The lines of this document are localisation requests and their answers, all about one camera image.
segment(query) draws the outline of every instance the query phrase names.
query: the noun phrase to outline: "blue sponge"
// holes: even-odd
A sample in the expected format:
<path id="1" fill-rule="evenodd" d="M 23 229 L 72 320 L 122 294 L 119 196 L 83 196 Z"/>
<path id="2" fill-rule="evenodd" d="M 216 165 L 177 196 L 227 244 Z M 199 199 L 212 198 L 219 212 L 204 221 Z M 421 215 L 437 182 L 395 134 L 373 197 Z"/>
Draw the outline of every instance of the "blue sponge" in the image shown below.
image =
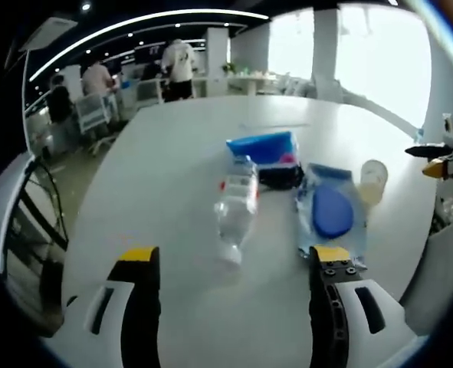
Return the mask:
<path id="1" fill-rule="evenodd" d="M 324 238 L 338 238 L 348 232 L 354 223 L 354 210 L 340 192 L 321 185 L 313 194 L 313 226 Z"/>

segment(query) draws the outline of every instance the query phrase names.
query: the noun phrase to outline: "white t-shirt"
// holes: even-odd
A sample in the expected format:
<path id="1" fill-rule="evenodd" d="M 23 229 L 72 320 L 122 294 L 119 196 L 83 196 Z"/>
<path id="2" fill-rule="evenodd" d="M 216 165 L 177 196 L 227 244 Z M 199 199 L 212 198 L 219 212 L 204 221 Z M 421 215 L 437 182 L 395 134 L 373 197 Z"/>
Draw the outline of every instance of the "white t-shirt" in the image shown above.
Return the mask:
<path id="1" fill-rule="evenodd" d="M 81 78 L 85 94 L 107 94 L 107 83 L 112 81 L 109 70 L 101 65 L 94 64 L 89 67 Z"/>
<path id="2" fill-rule="evenodd" d="M 172 67 L 172 82 L 190 81 L 193 77 L 192 67 L 195 63 L 194 49 L 183 42 L 168 46 L 163 52 L 162 68 Z"/>

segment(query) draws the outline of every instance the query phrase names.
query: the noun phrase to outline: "dark shirt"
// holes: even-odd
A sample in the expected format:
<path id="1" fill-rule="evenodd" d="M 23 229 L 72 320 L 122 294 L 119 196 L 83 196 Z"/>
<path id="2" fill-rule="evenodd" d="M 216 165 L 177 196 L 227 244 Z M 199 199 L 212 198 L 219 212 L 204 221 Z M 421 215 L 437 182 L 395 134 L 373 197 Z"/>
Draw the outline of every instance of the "dark shirt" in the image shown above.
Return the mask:
<path id="1" fill-rule="evenodd" d="M 73 112 L 70 94 L 65 86 L 57 86 L 48 95 L 49 116 L 53 123 L 64 122 Z"/>

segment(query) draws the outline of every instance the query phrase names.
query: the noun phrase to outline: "person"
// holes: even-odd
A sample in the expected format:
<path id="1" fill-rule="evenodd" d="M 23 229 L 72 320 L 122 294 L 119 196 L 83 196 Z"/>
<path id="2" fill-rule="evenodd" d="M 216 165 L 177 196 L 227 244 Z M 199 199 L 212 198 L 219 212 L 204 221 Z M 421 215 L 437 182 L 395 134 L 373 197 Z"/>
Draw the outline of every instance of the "person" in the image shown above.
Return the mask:
<path id="1" fill-rule="evenodd" d="M 195 64 L 194 49 L 182 40 L 174 40 L 163 52 L 162 69 L 169 74 L 170 100 L 193 97 L 192 77 Z"/>
<path id="2" fill-rule="evenodd" d="M 109 91 L 115 90 L 115 81 L 110 76 L 110 72 L 105 65 L 102 65 L 97 57 L 90 56 L 90 66 L 85 70 L 81 78 L 83 92 L 85 96 L 89 94 L 99 94 L 102 97 L 104 106 L 110 112 L 112 118 L 116 111 L 109 98 Z M 103 134 L 107 134 L 107 128 L 100 129 Z"/>
<path id="3" fill-rule="evenodd" d="M 93 58 L 90 63 L 91 65 L 85 70 L 81 78 L 83 92 L 85 95 L 100 94 L 105 97 L 108 90 L 114 87 L 114 81 L 107 67 L 102 65 L 97 58 Z"/>
<path id="4" fill-rule="evenodd" d="M 47 103 L 49 117 L 53 123 L 61 127 L 66 148 L 74 151 L 78 146 L 79 127 L 63 75 L 56 74 L 52 77 L 51 92 L 47 97 Z"/>

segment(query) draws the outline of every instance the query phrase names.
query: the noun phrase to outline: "window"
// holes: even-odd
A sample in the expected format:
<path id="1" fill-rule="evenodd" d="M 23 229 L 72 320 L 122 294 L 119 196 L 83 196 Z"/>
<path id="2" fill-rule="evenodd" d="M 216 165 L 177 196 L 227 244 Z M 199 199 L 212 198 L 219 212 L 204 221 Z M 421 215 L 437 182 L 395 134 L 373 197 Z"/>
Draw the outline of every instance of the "window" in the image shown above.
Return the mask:
<path id="1" fill-rule="evenodd" d="M 335 78 L 421 127 L 431 89 L 431 48 L 414 14 L 377 5 L 341 5 Z"/>
<path id="2" fill-rule="evenodd" d="M 313 31 L 313 9 L 274 18 L 269 38 L 269 71 L 310 79 L 313 67 Z"/>

